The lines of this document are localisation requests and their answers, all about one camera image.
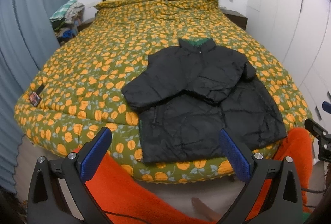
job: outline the green bedspread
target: green bedspread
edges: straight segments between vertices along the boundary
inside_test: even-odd
[[[262,45],[230,22],[218,0],[102,2],[92,25],[59,48],[18,100],[15,118],[35,144],[65,156],[90,141],[102,126],[113,132],[108,153],[131,176],[155,182],[188,182],[232,173],[226,158],[144,165],[139,160],[138,117],[122,87],[147,66],[148,54],[178,45],[178,38],[213,38],[245,54],[282,113],[287,129],[311,117],[291,76]],[[41,83],[35,108],[28,94]],[[272,157],[279,143],[258,150]]]

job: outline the nightstand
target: nightstand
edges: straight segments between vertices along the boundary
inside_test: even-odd
[[[233,10],[225,10],[225,9],[220,9],[226,17],[229,18],[230,21],[238,25],[240,28],[246,30],[246,25],[247,25],[247,17],[244,15],[241,15],[237,11]]]
[[[84,23],[82,23],[80,26],[77,27],[78,32],[82,31],[83,29],[89,27],[93,22],[94,22],[95,18],[91,18],[86,20]]]

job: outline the jacket pocket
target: jacket pocket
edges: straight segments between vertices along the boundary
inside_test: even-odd
[[[165,112],[165,105],[160,105],[154,109],[154,119],[153,123],[163,124],[163,116]]]

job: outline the orange blanket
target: orange blanket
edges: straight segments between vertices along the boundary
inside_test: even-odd
[[[288,137],[282,141],[274,159],[282,160],[285,156],[293,158],[301,187],[308,188],[312,173],[312,143],[305,129],[295,128],[289,131]],[[100,207],[106,211],[137,217],[151,224],[214,223],[188,217],[171,207],[138,185],[108,154],[105,155],[93,179],[86,182],[86,185]],[[265,182],[248,219],[259,213],[269,186],[270,180]],[[302,198],[306,204],[305,192],[302,192]],[[142,224],[139,220],[122,216],[108,215],[108,217],[115,224]]]

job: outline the white wardrobe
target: white wardrobe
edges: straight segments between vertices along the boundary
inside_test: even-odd
[[[248,0],[247,32],[292,75],[313,119],[331,133],[330,0]]]

